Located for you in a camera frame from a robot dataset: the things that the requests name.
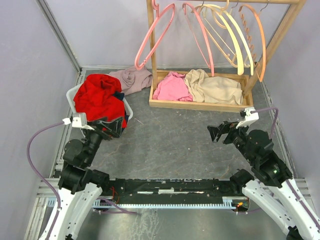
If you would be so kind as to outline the light pink hanger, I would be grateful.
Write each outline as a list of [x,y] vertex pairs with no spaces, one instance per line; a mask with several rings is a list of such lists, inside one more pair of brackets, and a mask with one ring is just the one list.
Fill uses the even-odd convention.
[[210,70],[211,76],[215,74],[214,61],[210,42],[208,39],[205,25],[200,17],[199,12],[189,2],[182,4],[183,14],[191,30],[195,43],[199,49],[201,56],[204,59],[205,64]]

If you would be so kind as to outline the navy blue t shirt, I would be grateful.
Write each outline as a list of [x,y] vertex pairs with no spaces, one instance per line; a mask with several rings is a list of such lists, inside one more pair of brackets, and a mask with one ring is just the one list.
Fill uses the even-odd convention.
[[123,104],[124,104],[124,121],[127,124],[129,122],[129,120],[133,117],[133,114],[134,114],[133,110],[130,107],[128,101],[126,100],[124,93],[115,92],[113,94],[113,96],[123,102]]

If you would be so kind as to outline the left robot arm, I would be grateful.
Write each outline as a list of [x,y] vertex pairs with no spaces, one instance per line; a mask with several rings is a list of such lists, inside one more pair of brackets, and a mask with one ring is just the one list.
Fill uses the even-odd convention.
[[83,130],[84,139],[69,140],[64,146],[63,167],[58,181],[58,197],[41,240],[75,240],[100,195],[111,189],[110,176],[89,167],[104,140],[119,138],[124,117],[106,117],[87,122],[85,113],[63,119],[64,125]]

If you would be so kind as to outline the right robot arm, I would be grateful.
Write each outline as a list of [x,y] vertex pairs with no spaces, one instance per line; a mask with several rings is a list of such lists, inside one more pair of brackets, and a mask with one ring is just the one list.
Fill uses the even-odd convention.
[[213,142],[233,144],[251,167],[230,177],[229,189],[236,196],[254,201],[282,230],[288,240],[318,240],[320,218],[301,193],[292,172],[274,152],[267,132],[249,131],[237,122],[207,126]]

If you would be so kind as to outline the red t shirt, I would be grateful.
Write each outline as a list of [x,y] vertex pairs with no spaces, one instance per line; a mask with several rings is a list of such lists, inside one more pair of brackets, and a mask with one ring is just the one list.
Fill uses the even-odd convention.
[[124,102],[118,98],[121,92],[122,86],[117,78],[107,74],[90,74],[73,98],[75,110],[85,113],[88,122],[125,117]]

